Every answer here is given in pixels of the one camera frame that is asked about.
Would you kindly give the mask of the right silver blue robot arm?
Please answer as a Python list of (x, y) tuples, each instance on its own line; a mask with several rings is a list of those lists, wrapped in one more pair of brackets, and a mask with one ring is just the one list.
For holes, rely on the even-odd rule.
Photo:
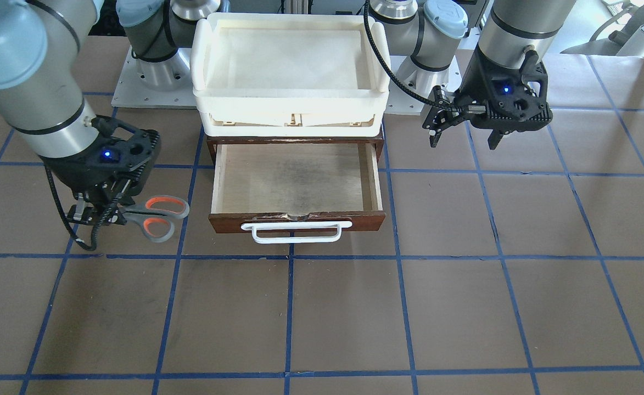
[(160, 135), (96, 115), (71, 66), (101, 1), (0, 1), (0, 114), (78, 205), (70, 222), (123, 223), (160, 153)]

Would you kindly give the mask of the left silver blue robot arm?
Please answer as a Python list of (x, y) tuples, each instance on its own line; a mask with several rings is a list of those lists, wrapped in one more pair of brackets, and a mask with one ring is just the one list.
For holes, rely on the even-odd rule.
[(460, 40), (470, 31), (469, 15), (455, 1), (366, 1), (365, 35), (382, 23), (391, 55), (405, 60), (399, 70), (380, 59), (385, 75), (408, 97), (424, 105), (422, 127), (435, 147), (444, 132), (463, 122), (489, 129), (488, 147), (513, 132), (535, 132), (552, 122), (548, 74), (542, 59), (563, 26), (573, 1), (494, 1), (460, 86), (445, 82)]

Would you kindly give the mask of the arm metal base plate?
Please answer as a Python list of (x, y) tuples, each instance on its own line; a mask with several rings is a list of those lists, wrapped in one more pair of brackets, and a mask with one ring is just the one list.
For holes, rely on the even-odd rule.
[(129, 48), (111, 104), (118, 108), (194, 109), (191, 49), (179, 48), (170, 59), (150, 63)]
[[(414, 93), (428, 97), (434, 87), (441, 87), (447, 95), (460, 87), (461, 74), (456, 58), (452, 58), (449, 67), (440, 72), (423, 70), (405, 56), (390, 56), (390, 68), (403, 83)], [(389, 100), (385, 114), (418, 116), (424, 107), (420, 101), (411, 98), (395, 85), (390, 83)]]

